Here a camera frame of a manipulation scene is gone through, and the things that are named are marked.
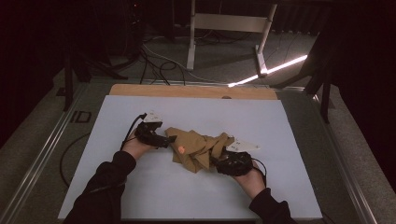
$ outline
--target hand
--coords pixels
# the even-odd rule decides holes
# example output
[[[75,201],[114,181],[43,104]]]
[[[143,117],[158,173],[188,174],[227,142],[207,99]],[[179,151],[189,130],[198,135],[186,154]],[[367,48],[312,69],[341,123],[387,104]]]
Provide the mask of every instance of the hand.
[[[139,142],[136,136],[134,136],[134,132],[135,130],[131,133],[131,135],[129,135],[127,142],[125,142],[125,145],[122,148],[122,151],[128,152],[134,157],[135,160],[138,160],[143,156],[143,154],[155,147]]]
[[[255,161],[253,161],[253,166],[259,168]],[[246,175],[233,176],[233,179],[242,187],[250,199],[254,199],[265,189],[262,174],[255,169],[251,169]]]

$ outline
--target person's right hand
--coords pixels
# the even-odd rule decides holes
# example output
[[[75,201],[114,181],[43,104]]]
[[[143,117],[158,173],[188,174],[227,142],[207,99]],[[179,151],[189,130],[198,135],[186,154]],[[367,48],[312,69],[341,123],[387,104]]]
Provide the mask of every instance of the person's right hand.
[[[259,168],[255,161],[253,161],[253,165]],[[256,169],[251,169],[246,175],[233,176],[233,179],[242,187],[250,199],[254,199],[265,189],[262,174]]]

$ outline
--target white tag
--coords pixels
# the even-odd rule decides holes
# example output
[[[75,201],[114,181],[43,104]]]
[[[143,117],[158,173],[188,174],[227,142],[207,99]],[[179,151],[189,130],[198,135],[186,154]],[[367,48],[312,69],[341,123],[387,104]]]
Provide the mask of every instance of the white tag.
[[[244,142],[235,138],[235,141],[226,147],[227,151],[232,152],[244,152],[260,149],[259,146],[251,144],[249,142]]]
[[[150,111],[146,117],[143,119],[145,123],[150,123],[150,122],[161,122],[163,121],[159,116],[154,114],[153,111]]]

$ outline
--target folded garment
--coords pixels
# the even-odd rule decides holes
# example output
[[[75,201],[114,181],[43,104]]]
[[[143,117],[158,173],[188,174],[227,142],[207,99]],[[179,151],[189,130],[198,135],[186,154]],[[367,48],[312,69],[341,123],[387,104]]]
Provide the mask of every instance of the folded garment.
[[[223,148],[234,141],[227,133],[211,137],[193,130],[186,132],[177,128],[168,128],[165,133],[167,136],[177,136],[176,141],[170,144],[174,150],[173,161],[183,164],[193,173],[203,168],[209,169],[210,157],[218,159]]]

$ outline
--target light strip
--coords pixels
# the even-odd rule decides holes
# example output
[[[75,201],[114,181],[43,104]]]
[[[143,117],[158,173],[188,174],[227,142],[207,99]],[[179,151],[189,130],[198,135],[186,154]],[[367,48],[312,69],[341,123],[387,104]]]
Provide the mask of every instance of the light strip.
[[[283,64],[281,64],[280,66],[277,66],[277,67],[275,67],[275,68],[271,68],[271,69],[269,69],[269,70],[263,69],[263,70],[261,70],[261,72],[262,72],[262,74],[271,74],[271,73],[273,73],[273,72],[275,72],[275,71],[277,71],[277,70],[280,70],[280,69],[282,69],[282,68],[291,66],[291,65],[293,65],[293,64],[295,64],[295,63],[302,62],[302,61],[305,60],[307,57],[308,57],[308,55],[304,55],[304,56],[302,56],[302,57],[300,57],[300,58],[291,60],[291,61],[288,62],[288,63],[283,63]],[[258,77],[259,77],[259,75],[256,75],[256,76],[253,76],[253,77],[248,77],[248,78],[246,78],[246,79],[244,79],[244,80],[242,80],[242,81],[230,83],[230,84],[228,84],[228,87],[231,88],[231,87],[234,87],[234,86],[236,86],[236,85],[245,84],[245,83],[247,83],[247,82],[249,82],[249,81],[252,81],[252,80],[254,80],[254,79],[258,78]]]

